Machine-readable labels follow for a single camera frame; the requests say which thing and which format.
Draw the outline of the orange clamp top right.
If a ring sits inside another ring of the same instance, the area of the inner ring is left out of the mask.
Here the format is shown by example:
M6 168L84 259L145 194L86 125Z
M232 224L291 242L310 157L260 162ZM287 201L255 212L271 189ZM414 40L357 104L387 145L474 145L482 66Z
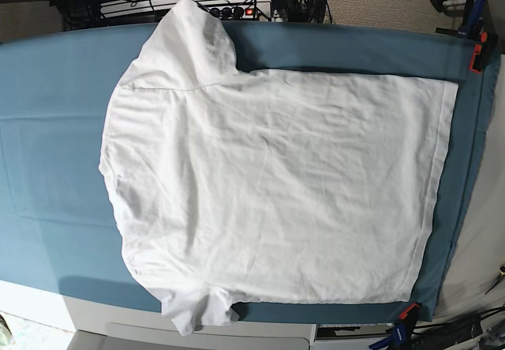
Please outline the orange clamp top right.
M498 36L496 34L482 32L473 49L469 70L474 73L482 73L488 64L497 43Z

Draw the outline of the orange blue clamp bottom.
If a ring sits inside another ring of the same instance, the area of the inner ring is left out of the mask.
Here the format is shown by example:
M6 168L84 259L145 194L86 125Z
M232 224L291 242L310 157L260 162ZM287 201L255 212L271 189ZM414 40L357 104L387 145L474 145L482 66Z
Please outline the orange blue clamp bottom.
M369 345L369 349L407 349L411 345L411 337L417 324L422 305L412 303L399 315L388 336L381 341Z

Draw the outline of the white T-shirt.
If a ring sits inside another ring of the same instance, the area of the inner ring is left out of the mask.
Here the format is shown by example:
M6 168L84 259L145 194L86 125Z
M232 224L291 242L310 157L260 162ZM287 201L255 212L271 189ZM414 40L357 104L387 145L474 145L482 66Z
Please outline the white T-shirt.
M237 67L180 0L118 81L99 171L133 278L178 332L238 302L407 301L458 85Z

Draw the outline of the black power strip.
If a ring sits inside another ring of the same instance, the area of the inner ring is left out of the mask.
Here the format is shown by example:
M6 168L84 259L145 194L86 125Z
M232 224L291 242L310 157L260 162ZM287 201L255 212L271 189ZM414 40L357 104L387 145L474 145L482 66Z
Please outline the black power strip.
M210 7L198 3L198 6L213 17L224 21L272 21L271 16L258 5Z

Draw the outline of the teal table cloth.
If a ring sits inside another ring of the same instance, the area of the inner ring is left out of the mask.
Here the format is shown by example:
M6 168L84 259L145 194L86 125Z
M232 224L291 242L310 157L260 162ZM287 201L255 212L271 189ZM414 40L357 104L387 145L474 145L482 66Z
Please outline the teal table cloth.
M500 55L469 69L473 44L441 35L331 24L227 21L242 71L395 74L458 84L433 231L412 300L429 320L484 153ZM107 104L153 24L63 32L1 47L1 278L159 312L121 256L98 170Z

